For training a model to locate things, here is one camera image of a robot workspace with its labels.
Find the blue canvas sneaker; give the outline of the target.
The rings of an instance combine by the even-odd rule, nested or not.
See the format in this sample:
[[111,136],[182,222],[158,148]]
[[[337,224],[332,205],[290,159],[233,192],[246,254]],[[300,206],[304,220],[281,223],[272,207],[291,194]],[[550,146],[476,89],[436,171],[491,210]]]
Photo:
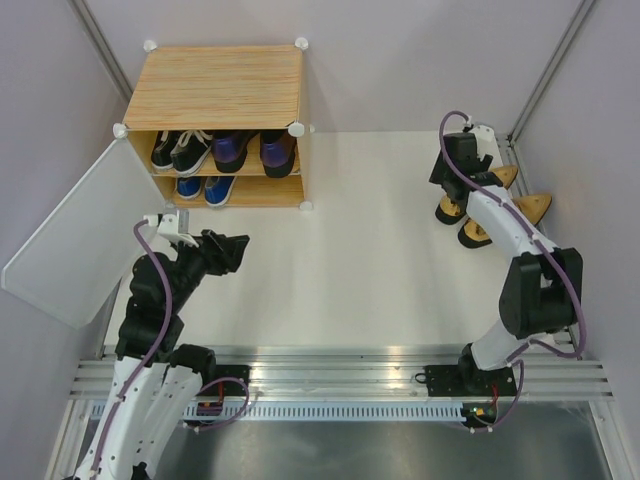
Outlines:
[[202,190],[202,179],[197,176],[178,178],[176,181],[176,194],[184,200],[192,200],[198,197]]
[[205,203],[211,208],[223,207],[230,199],[236,178],[233,176],[210,176],[204,185]]

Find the purple loafer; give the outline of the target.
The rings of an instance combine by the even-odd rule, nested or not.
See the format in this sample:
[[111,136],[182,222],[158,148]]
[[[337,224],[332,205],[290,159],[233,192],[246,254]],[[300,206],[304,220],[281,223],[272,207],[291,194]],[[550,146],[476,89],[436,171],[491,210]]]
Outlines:
[[264,130],[260,133],[260,159],[270,178],[288,176],[294,166],[296,138],[287,130]]
[[221,173],[239,171],[246,160],[248,145],[257,130],[217,130],[211,141],[211,154],[216,169]]

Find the black canvas sneaker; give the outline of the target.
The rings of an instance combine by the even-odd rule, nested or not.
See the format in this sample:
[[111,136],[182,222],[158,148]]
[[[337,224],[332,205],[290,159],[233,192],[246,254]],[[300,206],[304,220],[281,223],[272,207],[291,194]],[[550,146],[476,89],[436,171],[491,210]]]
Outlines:
[[186,130],[177,139],[170,158],[179,177],[199,171],[211,149],[213,135],[205,130]]
[[156,172],[173,168],[171,152],[176,146],[182,131],[159,131],[151,153],[151,164]]

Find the frosted white cabinet door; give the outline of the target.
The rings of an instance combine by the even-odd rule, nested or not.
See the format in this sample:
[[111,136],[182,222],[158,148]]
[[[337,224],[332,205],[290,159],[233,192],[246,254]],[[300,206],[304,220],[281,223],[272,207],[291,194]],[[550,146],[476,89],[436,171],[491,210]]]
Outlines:
[[115,140],[4,266],[1,286],[79,329],[141,255],[134,225],[164,206],[134,147]]

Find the gold loafer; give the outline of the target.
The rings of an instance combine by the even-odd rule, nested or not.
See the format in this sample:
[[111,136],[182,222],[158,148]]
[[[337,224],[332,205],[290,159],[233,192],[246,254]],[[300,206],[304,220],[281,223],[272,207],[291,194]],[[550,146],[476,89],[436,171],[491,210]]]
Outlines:
[[[519,169],[517,166],[501,166],[497,168],[491,168],[487,172],[478,174],[476,180],[479,181],[488,176],[489,173],[495,175],[502,186],[508,189],[515,181]],[[458,223],[466,215],[465,211],[457,204],[455,204],[447,195],[444,195],[435,210],[435,217],[445,225],[454,225]]]
[[[552,195],[549,193],[527,195],[513,198],[512,201],[526,219],[537,227],[552,204]],[[471,218],[468,218],[459,230],[458,240],[469,249],[481,248],[492,243],[486,231]]]

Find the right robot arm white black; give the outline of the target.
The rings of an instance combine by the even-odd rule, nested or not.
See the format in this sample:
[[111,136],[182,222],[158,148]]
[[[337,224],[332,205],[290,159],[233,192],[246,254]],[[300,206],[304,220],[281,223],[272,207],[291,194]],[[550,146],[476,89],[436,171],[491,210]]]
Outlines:
[[580,319],[582,257],[538,230],[551,195],[510,196],[518,169],[492,167],[492,156],[483,150],[489,137],[489,129],[480,127],[442,135],[429,178],[445,192],[436,218],[446,225],[464,223],[459,242],[468,249],[495,245],[509,261],[496,323],[464,347],[455,366],[426,368],[434,396],[514,394],[512,362]]

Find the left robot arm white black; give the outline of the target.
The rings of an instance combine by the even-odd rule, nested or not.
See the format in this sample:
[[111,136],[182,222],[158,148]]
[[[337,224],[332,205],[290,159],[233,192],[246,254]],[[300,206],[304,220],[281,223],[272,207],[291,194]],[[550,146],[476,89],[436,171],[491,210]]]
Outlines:
[[204,230],[172,242],[170,259],[151,249],[141,227],[134,235],[144,254],[132,269],[109,395],[75,479],[154,478],[188,404],[219,381],[213,350],[178,342],[179,313],[206,276],[239,269],[249,236]]

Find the wooden shoe cabinet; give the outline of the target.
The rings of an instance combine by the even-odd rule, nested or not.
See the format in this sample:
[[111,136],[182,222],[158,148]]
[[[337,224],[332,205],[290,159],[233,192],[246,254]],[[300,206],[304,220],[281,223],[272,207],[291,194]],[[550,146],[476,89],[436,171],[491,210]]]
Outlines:
[[217,47],[159,47],[148,41],[147,58],[114,135],[131,143],[165,199],[197,208],[204,206],[204,196],[180,197],[177,172],[153,167],[151,153],[159,132],[284,132],[295,141],[292,171],[281,178],[268,176],[260,139],[254,137],[244,165],[232,174],[235,182],[228,203],[310,209],[313,128],[305,78],[307,46],[303,38],[289,45]]

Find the aluminium mounting rail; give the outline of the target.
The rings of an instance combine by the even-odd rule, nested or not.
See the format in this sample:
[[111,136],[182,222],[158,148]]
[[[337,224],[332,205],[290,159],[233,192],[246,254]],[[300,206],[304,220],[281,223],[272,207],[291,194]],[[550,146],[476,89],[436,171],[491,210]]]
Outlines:
[[[458,345],[413,347],[240,347],[214,349],[222,365],[250,368],[250,388],[261,400],[424,399],[415,375],[427,365],[454,364]],[[526,402],[610,401],[613,391],[597,360],[561,359],[538,347],[524,362]]]

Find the left aluminium frame post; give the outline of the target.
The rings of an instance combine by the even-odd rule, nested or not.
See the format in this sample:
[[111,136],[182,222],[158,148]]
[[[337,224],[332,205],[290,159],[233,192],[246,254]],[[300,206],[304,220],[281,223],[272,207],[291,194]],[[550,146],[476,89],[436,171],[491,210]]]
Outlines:
[[67,0],[67,4],[88,37],[120,96],[125,102],[129,102],[133,94],[133,88],[88,2],[85,0]]

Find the aluminium frame post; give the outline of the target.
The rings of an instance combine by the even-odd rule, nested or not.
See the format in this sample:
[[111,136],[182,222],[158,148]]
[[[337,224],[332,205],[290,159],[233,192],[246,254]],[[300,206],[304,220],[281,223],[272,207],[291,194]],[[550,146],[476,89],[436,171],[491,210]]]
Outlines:
[[568,58],[578,36],[587,24],[598,4],[598,0],[581,0],[578,3],[578,6],[564,28],[562,35],[556,43],[551,56],[547,60],[542,73],[536,81],[534,88],[528,96],[514,125],[506,134],[506,141],[510,146],[514,146],[524,133],[531,117],[542,101],[547,90],[550,88],[564,61]]
[[88,2],[85,0],[67,0],[67,4],[88,37],[120,96],[125,102],[129,102],[133,94],[133,88]]

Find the right aluminium frame post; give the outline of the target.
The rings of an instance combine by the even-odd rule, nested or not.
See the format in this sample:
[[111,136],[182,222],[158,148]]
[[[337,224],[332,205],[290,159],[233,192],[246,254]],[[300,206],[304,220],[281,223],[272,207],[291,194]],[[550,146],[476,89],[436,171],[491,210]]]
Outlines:
[[598,4],[598,0],[581,0],[578,3],[578,6],[564,28],[562,35],[556,43],[551,56],[547,60],[542,73],[536,81],[534,88],[528,96],[514,125],[506,134],[506,141],[510,146],[514,146],[524,133],[531,117],[542,101],[547,90],[550,88],[564,61],[568,58],[578,36],[587,24]]

